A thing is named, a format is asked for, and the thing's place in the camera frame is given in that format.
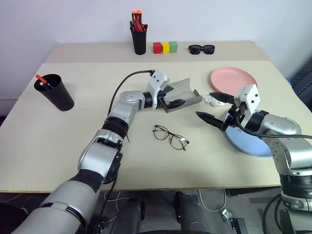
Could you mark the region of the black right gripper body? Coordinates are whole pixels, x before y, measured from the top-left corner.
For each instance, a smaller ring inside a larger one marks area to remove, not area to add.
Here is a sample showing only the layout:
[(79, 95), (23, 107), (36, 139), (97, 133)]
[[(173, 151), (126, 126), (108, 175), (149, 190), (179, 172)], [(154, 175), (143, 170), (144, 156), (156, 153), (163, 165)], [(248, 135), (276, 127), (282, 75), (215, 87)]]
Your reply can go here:
[(233, 104), (231, 108), (228, 111), (228, 115), (223, 122), (223, 124), (220, 127), (220, 130), (222, 132), (226, 131), (226, 129), (231, 127), (238, 127), (239, 129), (242, 129), (240, 119), (245, 116), (246, 111), (246, 103), (241, 102), (238, 106)]

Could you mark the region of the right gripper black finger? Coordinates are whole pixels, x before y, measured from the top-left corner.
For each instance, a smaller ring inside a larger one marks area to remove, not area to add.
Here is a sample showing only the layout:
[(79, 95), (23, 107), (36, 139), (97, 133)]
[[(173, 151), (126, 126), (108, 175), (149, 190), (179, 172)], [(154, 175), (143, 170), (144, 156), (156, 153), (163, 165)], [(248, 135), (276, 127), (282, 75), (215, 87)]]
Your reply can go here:
[(215, 118), (213, 115), (210, 115), (210, 114), (205, 113), (205, 112), (199, 112), (199, 111), (196, 111), (195, 113), (204, 122), (206, 122), (206, 123), (208, 123), (214, 127), (217, 127), (218, 129), (223, 125), (223, 121)]
[(223, 103), (234, 104), (234, 96), (232, 95), (222, 92), (212, 92), (210, 93), (210, 96)]

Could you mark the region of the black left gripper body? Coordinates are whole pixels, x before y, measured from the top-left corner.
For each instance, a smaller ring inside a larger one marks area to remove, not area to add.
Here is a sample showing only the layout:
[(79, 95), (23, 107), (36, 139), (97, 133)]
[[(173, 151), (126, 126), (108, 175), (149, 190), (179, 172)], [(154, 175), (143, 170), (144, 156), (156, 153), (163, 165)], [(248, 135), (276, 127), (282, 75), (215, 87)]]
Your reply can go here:
[(166, 100), (165, 100), (166, 93), (165, 92), (159, 92), (157, 94), (157, 108), (166, 108)]

